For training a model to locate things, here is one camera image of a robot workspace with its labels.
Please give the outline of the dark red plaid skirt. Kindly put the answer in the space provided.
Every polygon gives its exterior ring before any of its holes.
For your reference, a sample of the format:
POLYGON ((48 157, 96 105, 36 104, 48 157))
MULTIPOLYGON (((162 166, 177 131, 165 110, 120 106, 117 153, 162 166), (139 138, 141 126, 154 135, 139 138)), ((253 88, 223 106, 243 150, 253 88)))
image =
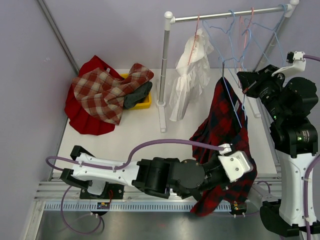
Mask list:
POLYGON ((249 147, 248 120, 242 106, 228 80, 220 78, 215 85, 208 117, 190 138, 191 141, 213 146, 231 144, 237 151, 245 152, 253 165, 252 171, 229 185, 227 190, 217 186, 205 191, 191 210, 199 217, 212 213, 222 200, 244 203, 257 177, 257 166, 249 147))

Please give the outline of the dark grey dotted skirt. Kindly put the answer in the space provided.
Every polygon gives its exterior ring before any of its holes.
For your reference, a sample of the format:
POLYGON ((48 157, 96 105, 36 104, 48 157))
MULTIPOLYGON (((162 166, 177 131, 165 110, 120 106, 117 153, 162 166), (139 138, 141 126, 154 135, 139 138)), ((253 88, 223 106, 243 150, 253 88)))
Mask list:
POLYGON ((134 90, 132 93, 124 96, 123 109, 128 110, 142 103, 151 91, 153 83, 148 81, 134 90))

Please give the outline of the red beige checked skirt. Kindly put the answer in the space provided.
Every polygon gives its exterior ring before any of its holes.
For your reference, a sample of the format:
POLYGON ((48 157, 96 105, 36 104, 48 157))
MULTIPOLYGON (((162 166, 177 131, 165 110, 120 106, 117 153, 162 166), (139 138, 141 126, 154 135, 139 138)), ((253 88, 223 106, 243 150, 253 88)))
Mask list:
POLYGON ((135 63, 124 79, 96 68, 81 77, 73 78, 71 85, 76 100, 90 116, 105 123, 119 125, 125 96, 153 77, 154 73, 150 69, 135 63))

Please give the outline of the solid red skirt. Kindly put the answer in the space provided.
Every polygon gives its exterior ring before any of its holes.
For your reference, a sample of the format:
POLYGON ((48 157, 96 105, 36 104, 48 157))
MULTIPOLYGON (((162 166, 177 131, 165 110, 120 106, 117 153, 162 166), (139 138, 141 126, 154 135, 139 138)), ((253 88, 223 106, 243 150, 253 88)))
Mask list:
MULTIPOLYGON (((82 65, 78 76, 81 77, 96 68, 100 68, 109 72, 112 77, 116 77, 118 79, 122 78, 115 69, 113 69, 96 55, 82 65)), ((68 90, 64 112, 69 118, 69 125, 82 135, 99 136, 110 133, 115 129, 114 124, 103 122, 89 115, 76 100, 74 88, 72 86, 70 86, 68 90)))

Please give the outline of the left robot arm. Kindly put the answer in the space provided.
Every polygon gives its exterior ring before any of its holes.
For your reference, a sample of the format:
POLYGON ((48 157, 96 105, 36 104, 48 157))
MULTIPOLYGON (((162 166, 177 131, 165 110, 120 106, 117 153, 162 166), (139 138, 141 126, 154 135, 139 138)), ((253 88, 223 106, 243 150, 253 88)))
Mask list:
POLYGON ((75 165, 64 168, 60 179, 80 188, 81 199, 122 199, 127 186, 157 198, 168 199, 175 193, 181 199, 193 197, 199 201, 204 191, 230 184, 217 154, 204 164, 193 159, 154 157, 118 170, 75 165))

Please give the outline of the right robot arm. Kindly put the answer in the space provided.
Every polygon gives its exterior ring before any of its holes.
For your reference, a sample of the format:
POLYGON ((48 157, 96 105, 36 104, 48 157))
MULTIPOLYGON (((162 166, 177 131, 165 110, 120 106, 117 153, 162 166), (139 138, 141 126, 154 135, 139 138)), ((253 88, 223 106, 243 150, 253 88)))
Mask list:
POLYGON ((320 232, 313 205, 313 168, 319 161, 318 132, 308 119, 318 103, 316 85, 304 77, 286 80, 276 66, 237 73, 244 95, 259 99, 272 117, 270 135, 281 167, 281 198, 262 195, 264 227, 282 237, 320 232))

